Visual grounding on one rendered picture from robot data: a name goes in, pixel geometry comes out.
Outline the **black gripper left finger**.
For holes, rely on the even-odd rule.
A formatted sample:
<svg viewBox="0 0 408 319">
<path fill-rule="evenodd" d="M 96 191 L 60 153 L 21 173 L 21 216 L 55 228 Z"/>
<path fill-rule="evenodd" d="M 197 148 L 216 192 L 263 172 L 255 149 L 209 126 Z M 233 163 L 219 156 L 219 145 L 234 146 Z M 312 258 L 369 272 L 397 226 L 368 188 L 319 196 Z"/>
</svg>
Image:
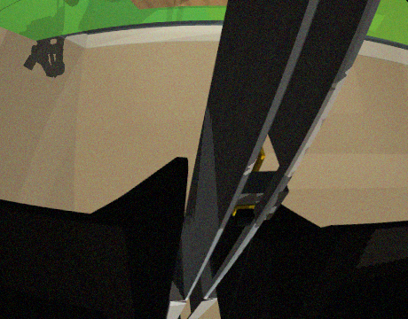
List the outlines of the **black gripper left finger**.
<svg viewBox="0 0 408 319">
<path fill-rule="evenodd" d="M 91 214 L 0 199 L 0 284 L 109 319 L 165 319 L 186 182 L 177 157 Z"/>
</svg>

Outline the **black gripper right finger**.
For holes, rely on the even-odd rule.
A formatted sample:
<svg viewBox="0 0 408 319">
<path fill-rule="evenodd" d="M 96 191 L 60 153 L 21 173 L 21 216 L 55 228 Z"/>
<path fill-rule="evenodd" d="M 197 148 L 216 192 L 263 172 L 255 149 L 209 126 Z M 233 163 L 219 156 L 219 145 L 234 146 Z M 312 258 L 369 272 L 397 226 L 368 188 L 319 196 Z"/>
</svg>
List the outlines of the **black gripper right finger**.
<svg viewBox="0 0 408 319">
<path fill-rule="evenodd" d="M 212 252 L 215 273 L 244 227 L 233 216 Z M 279 205 L 216 286 L 221 319 L 315 319 L 344 284 L 408 270 L 408 220 L 320 228 Z"/>
</svg>

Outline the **light brown wooden board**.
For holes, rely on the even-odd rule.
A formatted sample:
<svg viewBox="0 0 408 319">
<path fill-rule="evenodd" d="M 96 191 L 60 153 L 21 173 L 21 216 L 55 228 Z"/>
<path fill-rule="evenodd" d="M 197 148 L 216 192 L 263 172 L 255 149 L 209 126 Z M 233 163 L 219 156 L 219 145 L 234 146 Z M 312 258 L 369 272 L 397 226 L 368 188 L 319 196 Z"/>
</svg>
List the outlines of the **light brown wooden board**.
<svg viewBox="0 0 408 319">
<path fill-rule="evenodd" d="M 228 0 L 130 0 L 139 10 L 157 7 L 228 6 Z"/>
</svg>

